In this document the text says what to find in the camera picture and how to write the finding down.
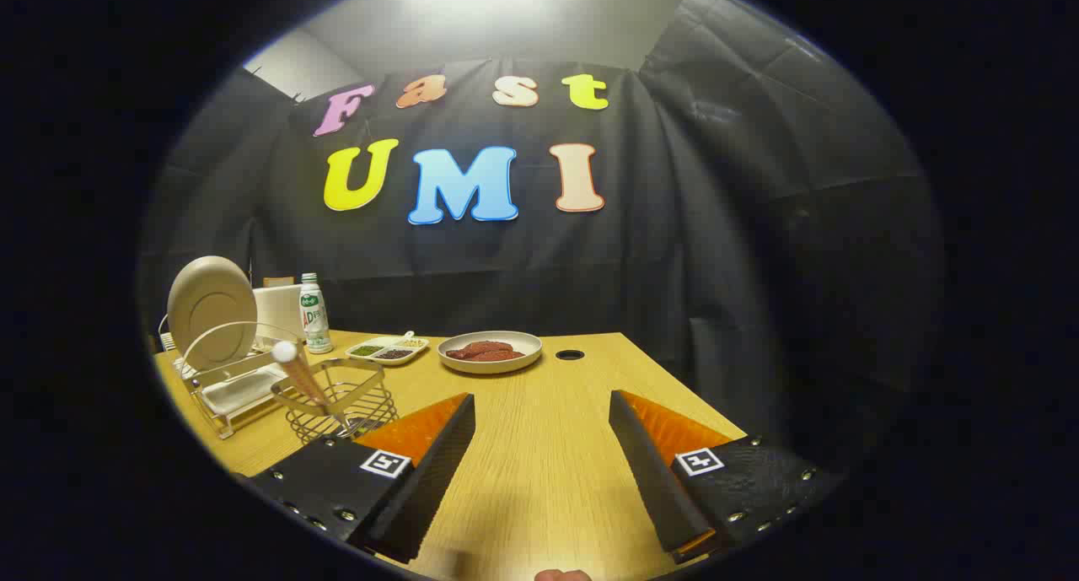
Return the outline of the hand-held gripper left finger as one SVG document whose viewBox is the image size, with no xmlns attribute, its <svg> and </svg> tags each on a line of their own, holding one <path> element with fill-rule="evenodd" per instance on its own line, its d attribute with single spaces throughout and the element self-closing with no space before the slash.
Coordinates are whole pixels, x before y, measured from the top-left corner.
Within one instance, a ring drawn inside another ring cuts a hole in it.
<svg viewBox="0 0 1079 581">
<path fill-rule="evenodd" d="M 475 432 L 470 393 L 358 438 L 316 438 L 240 484 L 320 535 L 407 564 L 419 554 Z"/>
</svg>

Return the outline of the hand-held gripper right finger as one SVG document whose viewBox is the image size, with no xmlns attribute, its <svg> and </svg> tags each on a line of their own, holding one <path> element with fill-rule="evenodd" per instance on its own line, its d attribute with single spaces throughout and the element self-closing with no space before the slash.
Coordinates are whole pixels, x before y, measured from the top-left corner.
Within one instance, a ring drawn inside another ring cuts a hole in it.
<svg viewBox="0 0 1079 581">
<path fill-rule="evenodd" d="M 839 485 L 839 474 L 760 436 L 729 438 L 629 391 L 610 393 L 609 425 L 678 564 L 750 546 Z"/>
</svg>

